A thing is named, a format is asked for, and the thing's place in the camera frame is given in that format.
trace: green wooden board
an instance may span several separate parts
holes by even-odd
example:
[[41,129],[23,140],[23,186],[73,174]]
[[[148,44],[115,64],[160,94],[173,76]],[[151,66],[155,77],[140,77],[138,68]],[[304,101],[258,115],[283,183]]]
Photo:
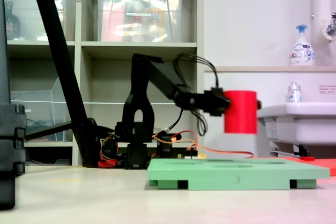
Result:
[[150,186],[189,190],[274,190],[316,188],[329,169],[277,158],[152,159]]

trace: plastic storage bin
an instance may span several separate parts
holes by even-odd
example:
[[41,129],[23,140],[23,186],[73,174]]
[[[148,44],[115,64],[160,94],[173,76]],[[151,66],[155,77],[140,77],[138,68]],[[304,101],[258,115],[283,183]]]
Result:
[[98,41],[182,42],[182,0],[98,0]]
[[[75,0],[55,0],[66,40],[75,39]],[[9,40],[48,41],[36,0],[5,0]]]
[[[27,116],[27,133],[70,121],[62,87],[57,78],[51,90],[12,91],[12,103],[22,104]],[[66,130],[37,141],[71,142],[72,131]]]

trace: sink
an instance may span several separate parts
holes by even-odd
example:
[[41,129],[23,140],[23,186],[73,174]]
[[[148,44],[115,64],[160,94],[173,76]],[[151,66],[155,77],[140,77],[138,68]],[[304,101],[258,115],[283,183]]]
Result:
[[296,145],[336,145],[336,102],[301,102],[258,111],[267,137]]

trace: red cup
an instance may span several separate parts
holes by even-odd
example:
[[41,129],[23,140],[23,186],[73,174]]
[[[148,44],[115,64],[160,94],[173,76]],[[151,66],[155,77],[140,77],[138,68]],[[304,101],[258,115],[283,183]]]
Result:
[[224,111],[224,132],[257,134],[257,92],[248,90],[224,91],[230,107]]

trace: circular hole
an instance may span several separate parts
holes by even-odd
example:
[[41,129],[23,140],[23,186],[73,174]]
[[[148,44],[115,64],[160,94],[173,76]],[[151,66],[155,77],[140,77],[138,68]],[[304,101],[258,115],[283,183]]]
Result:
[[216,168],[251,168],[251,165],[213,165]]

